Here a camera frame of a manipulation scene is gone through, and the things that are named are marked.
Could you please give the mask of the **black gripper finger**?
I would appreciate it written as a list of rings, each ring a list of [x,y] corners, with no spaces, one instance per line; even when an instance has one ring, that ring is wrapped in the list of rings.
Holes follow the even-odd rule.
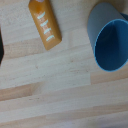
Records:
[[[0,66],[3,60],[3,56],[4,56],[4,46],[3,46],[2,33],[0,29]]]

